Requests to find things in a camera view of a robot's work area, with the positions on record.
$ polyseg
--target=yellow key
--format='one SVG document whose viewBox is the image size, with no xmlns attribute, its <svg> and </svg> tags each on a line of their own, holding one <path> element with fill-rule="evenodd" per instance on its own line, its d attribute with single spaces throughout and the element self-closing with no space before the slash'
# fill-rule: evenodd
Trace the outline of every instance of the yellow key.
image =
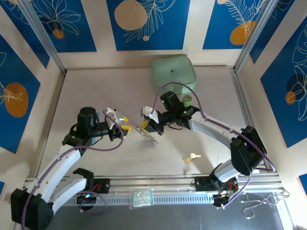
<svg viewBox="0 0 307 230">
<path fill-rule="evenodd" d="M 194 158 L 196 158 L 196 157 L 201 157 L 201 155 L 196 155 L 195 153 L 191 153 L 191 154 L 190 154 L 190 157 L 191 157 L 192 159 L 194 159 Z"/>
</svg>

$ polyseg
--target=lid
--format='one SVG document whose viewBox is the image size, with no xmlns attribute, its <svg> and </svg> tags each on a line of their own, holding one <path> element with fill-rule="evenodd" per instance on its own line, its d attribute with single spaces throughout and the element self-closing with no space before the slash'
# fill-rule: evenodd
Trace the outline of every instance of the lid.
<svg viewBox="0 0 307 230">
<path fill-rule="evenodd" d="M 183 84 L 195 82 L 196 76 L 190 59 L 173 57 L 155 60 L 152 64 L 153 80 L 156 86 L 163 86 L 171 81 Z"/>
</svg>

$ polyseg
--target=mint green box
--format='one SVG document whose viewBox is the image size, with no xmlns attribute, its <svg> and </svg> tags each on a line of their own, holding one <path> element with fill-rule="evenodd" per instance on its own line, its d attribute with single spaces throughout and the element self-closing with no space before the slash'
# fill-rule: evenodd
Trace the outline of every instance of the mint green box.
<svg viewBox="0 0 307 230">
<path fill-rule="evenodd" d="M 163 85 L 172 81 L 178 81 L 195 90 L 196 74 L 190 59 L 187 57 L 173 57 L 155 60 L 152 63 L 152 71 L 153 87 L 156 93 L 158 93 Z M 160 95 L 168 91 L 173 91 L 176 94 L 190 92 L 190 90 L 184 86 L 171 84 L 163 88 Z"/>
</svg>

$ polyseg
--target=white wall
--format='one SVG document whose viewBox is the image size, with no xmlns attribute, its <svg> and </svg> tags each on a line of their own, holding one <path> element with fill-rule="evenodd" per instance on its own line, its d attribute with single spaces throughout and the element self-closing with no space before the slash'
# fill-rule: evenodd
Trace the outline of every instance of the white wall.
<svg viewBox="0 0 307 230">
<path fill-rule="evenodd" d="M 67 69 L 149 67 L 164 55 L 186 54 L 194 65 L 234 65 L 241 49 L 203 50 L 216 0 L 191 0 L 183 50 L 116 51 L 106 0 L 82 0 L 97 52 L 60 53 Z"/>
<path fill-rule="evenodd" d="M 287 204 L 294 223 L 307 228 L 307 198 L 298 176 L 307 173 L 307 139 L 286 148 L 260 78 L 289 38 L 307 16 L 306 0 L 296 0 L 264 49 L 255 65 L 250 58 L 239 71 L 251 113 L 268 156 L 280 174 L 283 186 L 290 192 Z"/>
<path fill-rule="evenodd" d="M 6 183 L 6 188 L 0 198 L 0 223 L 1 229 L 6 230 L 12 225 L 10 194 L 15 188 L 22 188 L 34 164 L 50 101 L 59 78 L 59 71 L 52 60 L 49 61 L 47 69 L 44 68 L 1 7 L 0 34 L 41 83 L 17 153 L 13 154 L 0 148 L 0 181 Z"/>
</svg>

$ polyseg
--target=purple cable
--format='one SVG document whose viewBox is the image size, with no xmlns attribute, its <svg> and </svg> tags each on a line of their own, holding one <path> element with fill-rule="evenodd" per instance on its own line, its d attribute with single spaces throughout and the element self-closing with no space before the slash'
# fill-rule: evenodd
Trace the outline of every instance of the purple cable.
<svg viewBox="0 0 307 230">
<path fill-rule="evenodd" d="M 170 84 L 179 84 L 179 85 L 182 85 L 182 86 L 184 86 L 184 87 L 186 87 L 187 89 L 189 89 L 193 94 L 194 94 L 194 96 L 195 96 L 195 98 L 196 98 L 196 101 L 197 101 L 197 103 L 198 103 L 198 106 L 199 106 L 199 109 L 200 109 L 200 112 L 201 112 L 201 115 L 202 115 L 202 117 L 206 117 L 206 115 L 205 115 L 205 113 L 203 112 L 203 110 L 202 110 L 202 106 L 201 106 L 201 102 L 200 102 L 200 100 L 199 100 L 199 98 L 198 98 L 198 96 L 197 96 L 197 94 L 193 91 L 193 89 L 191 89 L 189 86 L 187 86 L 187 85 L 185 85 L 185 84 L 183 84 L 183 83 L 181 83 L 181 82 L 176 82 L 176 81 L 173 81 L 173 82 L 170 82 L 170 83 L 167 83 L 167 84 L 165 84 L 164 86 L 162 86 L 160 89 L 159 89 L 159 91 L 158 91 L 158 93 L 157 93 L 157 95 L 155 96 L 155 99 L 154 99 L 154 104 L 153 104 L 153 110 L 152 110 L 152 112 L 151 112 L 151 114 L 153 114 L 154 113 L 154 111 L 155 111 L 155 108 L 156 108 L 156 104 L 157 104 L 157 100 L 158 100 L 158 96 L 160 95 L 160 92 L 161 92 L 161 90 L 165 87 L 165 86 L 167 86 L 167 85 L 170 85 Z M 211 122 L 211 123 L 213 123 L 213 124 L 215 124 L 215 125 L 217 125 L 217 126 L 220 126 L 220 127 L 222 127 L 222 128 L 224 128 L 224 129 L 226 129 L 226 130 L 228 130 L 228 131 L 230 131 L 230 127 L 228 127 L 228 126 L 225 126 L 225 125 L 223 125 L 223 124 L 221 124 L 221 123 L 219 123 L 219 122 L 217 122 L 217 121 L 213 121 L 213 120 L 211 120 L 211 119 L 207 119 L 207 121 L 209 121 L 209 122 Z M 259 149 L 258 148 L 258 146 L 257 145 L 255 145 L 250 139 L 248 139 L 247 137 L 245 137 L 244 135 L 242 135 L 241 133 L 239 133 L 239 132 L 237 132 L 237 131 L 235 131 L 235 130 L 233 130 L 233 132 L 236 134 L 236 135 L 238 135 L 238 136 L 240 136 L 241 138 L 243 138 L 247 143 L 249 143 L 268 163 L 269 163 L 269 165 L 272 167 L 272 169 L 262 169 L 262 168 L 256 168 L 256 169 L 258 169 L 258 170 L 266 170 L 266 171 L 269 171 L 269 172 L 275 172 L 276 171 L 276 168 L 275 168 L 275 166 L 273 165 L 273 163 L 270 161 L 270 159 L 266 156 L 266 154 L 261 150 L 261 149 Z M 228 206 L 231 202 L 233 202 L 240 194 L 241 194 L 241 192 L 246 188 L 246 186 L 248 185 L 248 183 L 250 182 L 250 179 L 251 179 L 251 173 L 250 173 L 250 175 L 249 175 L 249 179 L 248 179 L 248 181 L 246 182 L 246 184 L 241 188 L 241 190 L 235 195 L 235 197 L 233 198 L 233 199 L 231 199 L 227 204 L 225 204 L 224 205 L 224 207 L 223 208 L 225 208 L 226 206 Z"/>
<path fill-rule="evenodd" d="M 116 127 L 119 129 L 120 131 L 120 143 L 113 147 L 113 148 L 110 148 L 110 149 L 97 149 L 97 148 L 93 148 L 93 147 L 89 147 L 89 146 L 76 146 L 76 147 L 73 147 L 69 150 L 67 150 L 66 152 L 64 152 L 62 155 L 60 155 L 59 157 L 59 160 L 55 160 L 51 166 L 46 170 L 46 172 L 42 175 L 42 177 L 38 180 L 37 182 L 37 185 L 34 186 L 34 188 L 32 189 L 32 191 L 30 192 L 30 195 L 28 196 L 25 204 L 24 204 L 24 209 L 23 209 L 23 213 L 22 213 L 22 217 L 21 217 L 21 226 L 22 226 L 22 230 L 25 230 L 25 214 L 27 212 L 27 208 L 28 208 L 28 205 L 30 203 L 30 200 L 31 200 L 31 197 L 32 195 L 35 193 L 35 191 L 39 188 L 39 185 L 42 183 L 42 181 L 44 180 L 44 178 L 49 174 L 49 172 L 52 170 L 52 168 L 63 158 L 65 157 L 67 154 L 69 154 L 71 151 L 73 150 L 78 150 L 78 149 L 87 149 L 87 150 L 95 150 L 95 151 L 102 151 L 102 152 L 105 152 L 105 151 L 112 151 L 112 150 L 115 150 L 117 149 L 118 147 L 121 146 L 121 144 L 123 143 L 124 141 L 124 133 L 123 131 L 121 130 L 120 128 L 120 125 L 112 118 L 110 117 L 108 114 L 106 114 L 106 110 L 103 110 L 102 113 L 107 117 L 109 118 L 115 125 Z"/>
<path fill-rule="evenodd" d="M 102 195 L 100 195 L 100 194 L 98 194 L 98 193 L 95 193 L 95 192 L 92 192 L 92 191 L 80 191 L 80 192 L 78 192 L 77 194 L 83 194 L 83 193 L 89 193 L 89 194 L 92 194 L 92 195 L 95 195 L 95 196 L 97 196 L 97 197 L 99 197 L 99 198 L 101 198 L 103 201 L 104 201 L 104 203 L 105 203 L 105 208 L 102 210 L 102 211 L 100 211 L 100 212 L 94 212 L 94 213 L 91 213 L 91 212 L 82 212 L 83 214 L 86 214 L 86 215 L 93 215 L 93 216 L 98 216 L 98 215 L 101 215 L 101 214 L 104 214 L 104 212 L 106 211 L 106 209 L 107 209 L 107 203 L 106 203 L 106 199 L 104 199 L 104 197 L 102 196 Z M 82 210 L 81 209 L 81 205 L 84 203 L 84 201 L 85 201 L 86 199 L 84 199 L 82 202 L 80 202 L 80 204 L 79 204 L 79 209 L 80 209 L 80 211 Z"/>
</svg>

